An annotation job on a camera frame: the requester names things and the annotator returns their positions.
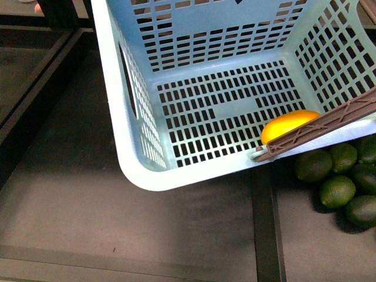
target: gray surface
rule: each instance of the gray surface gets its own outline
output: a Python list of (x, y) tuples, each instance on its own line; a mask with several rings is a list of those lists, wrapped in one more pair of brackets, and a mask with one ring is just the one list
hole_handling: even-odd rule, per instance
[(247, 172), (156, 193), (117, 162), (93, 52), (0, 192), (0, 257), (256, 281)]
[[(375, 229), (324, 213), (291, 159), (275, 168), (288, 282), (376, 281)], [(241, 172), (168, 192), (130, 184), (91, 53), (0, 192), (0, 277), (256, 281), (249, 183)]]
[(48, 49), (0, 48), (0, 113), (17, 102), (18, 88), (47, 53)]
[(297, 180), (292, 162), (276, 166), (276, 179), (284, 178), (277, 194), (287, 281), (376, 281), (376, 228), (362, 230), (342, 210), (325, 209), (317, 185)]

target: green lime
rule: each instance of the green lime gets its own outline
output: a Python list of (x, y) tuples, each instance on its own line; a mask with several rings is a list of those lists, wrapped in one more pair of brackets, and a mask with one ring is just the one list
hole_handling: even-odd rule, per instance
[(325, 207), (336, 209), (354, 197), (355, 184), (347, 176), (335, 175), (322, 183), (319, 195)]
[(331, 167), (330, 154), (323, 149), (316, 149), (300, 154), (294, 171), (301, 181), (314, 183), (325, 178)]
[(348, 143), (339, 143), (330, 147), (329, 154), (333, 162), (334, 173), (346, 173), (357, 162), (357, 150)]
[(376, 196), (363, 195), (353, 198), (345, 208), (346, 218), (363, 228), (376, 226)]
[(359, 138), (356, 148), (359, 163), (376, 163), (376, 134)]

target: lime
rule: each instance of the lime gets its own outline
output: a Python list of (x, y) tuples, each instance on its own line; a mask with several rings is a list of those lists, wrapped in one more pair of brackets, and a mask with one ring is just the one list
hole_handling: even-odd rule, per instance
[(357, 162), (357, 150), (348, 143), (339, 143), (330, 147), (329, 154), (333, 162), (334, 173), (346, 173)]
[(332, 209), (345, 206), (355, 195), (355, 184), (344, 175), (335, 175), (322, 183), (320, 200)]
[(301, 181), (313, 183), (326, 177), (331, 167), (330, 154), (323, 149), (316, 149), (300, 154), (294, 170)]
[(363, 195), (353, 198), (345, 208), (346, 218), (363, 228), (376, 226), (376, 196)]

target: plastic basket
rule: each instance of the plastic basket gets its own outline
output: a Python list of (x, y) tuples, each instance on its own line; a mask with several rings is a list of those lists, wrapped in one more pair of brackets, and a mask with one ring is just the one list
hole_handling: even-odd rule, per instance
[[(93, 1), (124, 174), (161, 191), (262, 165), (250, 156), (268, 121), (325, 113), (373, 88), (376, 48), (357, 4)], [(374, 133), (375, 122), (368, 116), (279, 157)]]

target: basket slot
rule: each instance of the basket slot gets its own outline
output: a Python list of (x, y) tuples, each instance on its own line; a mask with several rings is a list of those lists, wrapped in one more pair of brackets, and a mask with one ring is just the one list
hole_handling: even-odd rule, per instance
[(323, 111), (376, 84), (375, 48), (364, 38), (357, 1), (332, 0), (295, 51)]

